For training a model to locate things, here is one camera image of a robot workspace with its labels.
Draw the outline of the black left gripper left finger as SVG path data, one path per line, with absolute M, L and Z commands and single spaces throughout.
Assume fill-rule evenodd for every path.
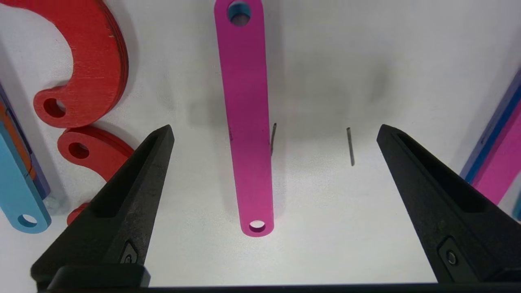
M 144 263 L 174 135 L 151 132 L 31 267 L 38 291 L 147 287 Z

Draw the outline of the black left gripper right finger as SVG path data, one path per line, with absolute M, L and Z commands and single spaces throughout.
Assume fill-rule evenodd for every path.
M 519 223 L 402 130 L 377 143 L 438 283 L 519 287 Z

